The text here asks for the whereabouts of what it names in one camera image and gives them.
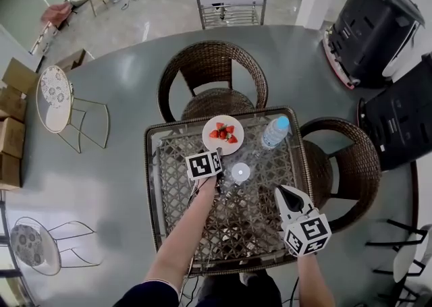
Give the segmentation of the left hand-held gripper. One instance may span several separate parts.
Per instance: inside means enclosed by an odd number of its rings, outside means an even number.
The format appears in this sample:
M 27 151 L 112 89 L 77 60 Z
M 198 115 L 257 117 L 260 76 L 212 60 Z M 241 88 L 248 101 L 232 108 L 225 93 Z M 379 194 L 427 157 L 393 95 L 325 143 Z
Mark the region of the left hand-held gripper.
M 190 183 L 194 183 L 191 193 L 198 191 L 199 181 L 210 177 L 220 177 L 223 171 L 220 156 L 222 147 L 217 151 L 201 152 L 186 157 L 187 176 Z

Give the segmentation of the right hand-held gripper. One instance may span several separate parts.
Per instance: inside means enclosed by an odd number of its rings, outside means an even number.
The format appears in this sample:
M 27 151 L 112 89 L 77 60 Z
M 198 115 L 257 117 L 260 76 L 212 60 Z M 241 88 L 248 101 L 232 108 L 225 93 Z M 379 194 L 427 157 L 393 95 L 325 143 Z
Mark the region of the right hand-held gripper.
M 282 221 L 279 236 L 289 253 L 301 257 L 322 250 L 332 232 L 327 217 L 315 208 L 309 195 L 286 185 L 277 186 L 274 194 Z

